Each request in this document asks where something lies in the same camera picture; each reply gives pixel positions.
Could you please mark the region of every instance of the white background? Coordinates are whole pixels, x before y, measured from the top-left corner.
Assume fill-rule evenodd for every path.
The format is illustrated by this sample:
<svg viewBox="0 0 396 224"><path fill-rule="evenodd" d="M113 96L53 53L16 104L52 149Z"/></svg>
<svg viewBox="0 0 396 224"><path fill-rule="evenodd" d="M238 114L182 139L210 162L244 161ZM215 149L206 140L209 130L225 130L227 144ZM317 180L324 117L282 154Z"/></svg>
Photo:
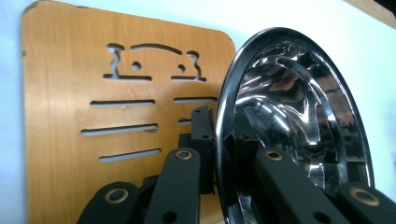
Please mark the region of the white background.
<svg viewBox="0 0 396 224"><path fill-rule="evenodd" d="M27 223L21 16L32 2L0 1L0 223ZM332 58L352 91L367 133L376 187L396 201L394 29L342 1L64 2L221 30L236 49L269 27L289 27L309 36Z"/></svg>

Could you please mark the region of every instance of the round hole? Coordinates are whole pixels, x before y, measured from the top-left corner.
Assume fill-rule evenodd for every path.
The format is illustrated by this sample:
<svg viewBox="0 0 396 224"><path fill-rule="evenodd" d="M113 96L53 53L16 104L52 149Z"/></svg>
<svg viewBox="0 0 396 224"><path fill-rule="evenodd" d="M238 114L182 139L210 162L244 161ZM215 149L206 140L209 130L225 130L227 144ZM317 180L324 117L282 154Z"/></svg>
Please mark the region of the round hole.
<svg viewBox="0 0 396 224"><path fill-rule="evenodd" d="M176 158L178 158L179 160L183 160L186 161L189 158L191 158L192 154L189 151L186 150L180 150L179 152L176 153Z"/></svg>
<svg viewBox="0 0 396 224"><path fill-rule="evenodd" d="M106 194L105 199L108 203L122 203L127 197L128 190L112 189Z"/></svg>
<svg viewBox="0 0 396 224"><path fill-rule="evenodd" d="M275 151L266 151L265 156L268 159L273 160L273 161L280 161L283 158L283 156L280 153L275 152Z"/></svg>
<svg viewBox="0 0 396 224"><path fill-rule="evenodd" d="M139 71L140 69L142 69L142 65L141 65L139 62L133 62L133 63L132 63L132 68L133 68L135 71Z"/></svg>
<svg viewBox="0 0 396 224"><path fill-rule="evenodd" d="M314 218L320 223L331 223L332 220L324 213L314 212Z"/></svg>
<svg viewBox="0 0 396 224"><path fill-rule="evenodd" d="M177 69L180 73L184 73L186 71L186 67L183 64L179 64Z"/></svg>
<svg viewBox="0 0 396 224"><path fill-rule="evenodd" d="M365 189L351 188L349 194L355 200L370 206L379 205L379 199L371 192Z"/></svg>
<svg viewBox="0 0 396 224"><path fill-rule="evenodd" d="M163 214L163 223L175 223L177 220L177 214L174 212L167 212Z"/></svg>

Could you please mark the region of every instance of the cutting board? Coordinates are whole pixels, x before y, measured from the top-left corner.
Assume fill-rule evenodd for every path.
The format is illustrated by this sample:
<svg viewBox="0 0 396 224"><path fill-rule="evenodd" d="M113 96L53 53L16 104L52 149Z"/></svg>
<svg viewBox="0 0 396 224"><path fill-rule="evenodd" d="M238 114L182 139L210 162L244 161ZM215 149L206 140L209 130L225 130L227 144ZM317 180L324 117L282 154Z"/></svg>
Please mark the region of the cutting board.
<svg viewBox="0 0 396 224"><path fill-rule="evenodd" d="M158 175L235 55L223 32L51 1L21 25L30 223L76 223L104 185ZM221 220L203 195L201 223Z"/></svg>

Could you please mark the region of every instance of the wooden board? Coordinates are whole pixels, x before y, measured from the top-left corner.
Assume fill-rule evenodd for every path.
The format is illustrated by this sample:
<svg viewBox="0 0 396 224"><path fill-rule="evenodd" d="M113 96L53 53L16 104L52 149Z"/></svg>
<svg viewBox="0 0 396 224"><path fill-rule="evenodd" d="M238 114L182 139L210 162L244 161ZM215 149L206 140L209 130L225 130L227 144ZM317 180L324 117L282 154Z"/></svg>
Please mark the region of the wooden board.
<svg viewBox="0 0 396 224"><path fill-rule="evenodd" d="M102 186L158 175L191 111L216 110L235 54L223 32L47 1L22 41L30 223L76 223ZM202 223L222 220L218 196L201 205Z"/></svg>

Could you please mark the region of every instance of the shiny metal dish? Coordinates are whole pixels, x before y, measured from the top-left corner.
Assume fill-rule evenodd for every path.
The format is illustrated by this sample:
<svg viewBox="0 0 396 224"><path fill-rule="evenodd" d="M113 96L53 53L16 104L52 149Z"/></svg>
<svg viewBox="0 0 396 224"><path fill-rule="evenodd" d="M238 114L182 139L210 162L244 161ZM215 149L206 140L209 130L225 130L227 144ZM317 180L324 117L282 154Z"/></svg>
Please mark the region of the shiny metal dish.
<svg viewBox="0 0 396 224"><path fill-rule="evenodd" d="M326 53L296 31L254 35L225 78L216 173L227 223L255 223L248 186L234 174L244 169L235 166L233 153L241 126L249 126L264 147L284 150L319 188L335 191L351 181L374 185L365 131L347 84Z"/></svg>

